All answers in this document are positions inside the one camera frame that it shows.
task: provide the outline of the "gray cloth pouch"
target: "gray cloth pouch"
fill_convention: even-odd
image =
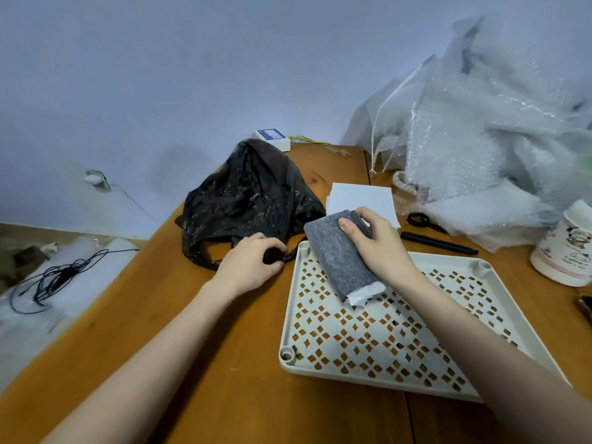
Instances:
[[[304,225],[304,232],[323,266],[325,275],[343,302],[348,300],[350,294],[364,289],[368,285],[374,284],[374,291],[376,291],[375,287],[378,286],[376,282],[380,282],[380,280],[368,269],[355,245],[339,228],[337,223],[339,218],[351,220],[366,237],[371,237],[370,230],[360,215],[350,210],[344,210],[307,223]]]

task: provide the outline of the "pink stripe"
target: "pink stripe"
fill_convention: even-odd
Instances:
[[[549,257],[547,257],[539,248],[536,248],[535,254],[544,261],[547,265],[549,265],[553,269],[557,269],[558,271],[562,272],[563,274],[567,274],[568,276],[577,277],[578,279],[587,279],[588,276],[586,274],[578,274],[576,272],[570,271],[569,269],[563,268],[563,266],[558,265]]]

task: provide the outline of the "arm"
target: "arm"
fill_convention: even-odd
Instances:
[[[283,266],[263,264],[277,238],[256,234],[231,250],[214,278],[162,331],[72,411],[43,444],[144,442],[179,387],[210,330],[234,298],[261,286]]]
[[[345,218],[341,229],[368,268],[406,298],[502,422],[533,443],[592,442],[592,405],[421,274],[388,220],[365,207],[356,211],[371,224],[372,239]]]

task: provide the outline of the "blue label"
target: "blue label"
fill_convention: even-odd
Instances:
[[[280,138],[286,138],[286,136],[277,129],[260,129],[257,132],[260,133],[265,140],[279,140]]]

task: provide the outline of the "wooden tabletop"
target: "wooden tabletop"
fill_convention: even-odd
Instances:
[[[293,144],[288,156],[322,202],[333,182],[368,184],[363,152]],[[390,175],[372,179],[389,186]],[[0,398],[2,442],[37,443],[101,382],[186,306],[212,272],[181,253],[171,215],[146,247],[80,319],[27,367]],[[433,237],[431,230],[414,230]],[[288,245],[295,246],[300,237]],[[466,238],[457,243],[475,247]],[[418,252],[446,253],[415,243]],[[210,248],[221,257],[228,245]],[[538,274],[529,247],[480,250],[582,395],[592,400],[592,328],[576,291]],[[278,348],[294,264],[240,297],[198,355],[152,443],[465,443],[513,439],[484,406],[333,380],[292,375]]]

